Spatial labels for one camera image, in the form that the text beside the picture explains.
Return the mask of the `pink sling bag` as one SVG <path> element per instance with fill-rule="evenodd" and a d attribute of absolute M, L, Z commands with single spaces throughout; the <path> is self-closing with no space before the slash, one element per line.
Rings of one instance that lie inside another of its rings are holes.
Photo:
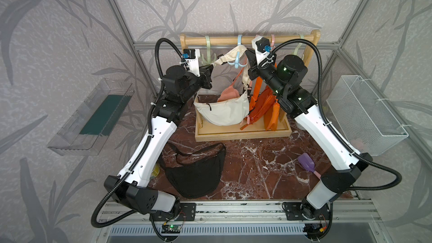
<path fill-rule="evenodd" d="M 231 99 L 238 99 L 240 97 L 240 93 L 237 89 L 234 88 L 234 85 L 237 82 L 238 78 L 243 74 L 243 71 L 244 71 L 244 68 L 241 69 L 241 71 L 238 73 L 238 75 L 233 80 L 231 85 L 229 87 L 227 87 L 224 91 L 222 91 L 217 102 L 223 102 L 223 101 L 227 101 L 227 100 L 231 100 Z"/>

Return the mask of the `cream white sling bag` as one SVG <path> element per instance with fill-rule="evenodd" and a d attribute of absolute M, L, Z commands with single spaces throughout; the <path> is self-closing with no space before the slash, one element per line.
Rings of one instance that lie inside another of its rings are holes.
<path fill-rule="evenodd" d="M 198 115 L 201 115 L 207 122 L 216 126 L 232 126 L 240 124 L 249 114 L 248 90 L 251 89 L 252 80 L 249 78 L 249 64 L 246 63 L 242 79 L 244 88 L 238 99 L 231 99 L 223 102 L 199 102 L 194 99 L 194 107 Z"/>

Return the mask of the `black sling bag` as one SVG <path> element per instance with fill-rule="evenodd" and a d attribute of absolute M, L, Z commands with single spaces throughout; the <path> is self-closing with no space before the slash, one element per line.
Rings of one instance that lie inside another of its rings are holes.
<path fill-rule="evenodd" d="M 162 156 L 158 158 L 157 163 L 164 170 L 170 184 L 182 197 L 201 198 L 217 189 L 221 181 L 227 149 L 223 143 L 217 143 L 194 152 L 201 154 L 213 149 L 218 150 L 215 155 L 206 156 L 194 163 L 185 164 L 178 160 L 180 166 L 167 167 Z"/>

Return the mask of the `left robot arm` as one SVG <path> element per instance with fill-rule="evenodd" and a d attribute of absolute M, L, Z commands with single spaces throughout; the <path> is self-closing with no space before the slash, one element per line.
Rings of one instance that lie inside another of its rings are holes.
<path fill-rule="evenodd" d="M 100 210 L 113 199 L 129 210 L 119 218 L 133 213 L 165 213 L 173 218 L 180 213 L 180 202 L 174 195 L 148 186 L 159 157 L 202 88 L 212 87 L 212 65 L 193 69 L 186 64 L 168 68 L 160 77 L 161 89 L 148 114 L 148 129 L 127 164 L 117 175 L 104 182 L 105 197 L 93 212 L 96 220 Z"/>

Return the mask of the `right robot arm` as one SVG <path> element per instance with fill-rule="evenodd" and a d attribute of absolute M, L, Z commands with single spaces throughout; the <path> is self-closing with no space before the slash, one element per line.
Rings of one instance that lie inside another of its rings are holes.
<path fill-rule="evenodd" d="M 279 64 L 273 63 L 276 56 L 265 49 L 248 48 L 246 56 L 250 77 L 263 79 L 282 110 L 312 136 L 333 166 L 298 206 L 298 214 L 314 220 L 324 206 L 350 189 L 372 157 L 352 148 L 325 117 L 321 100 L 301 88 L 308 69 L 299 56 L 287 55 Z"/>

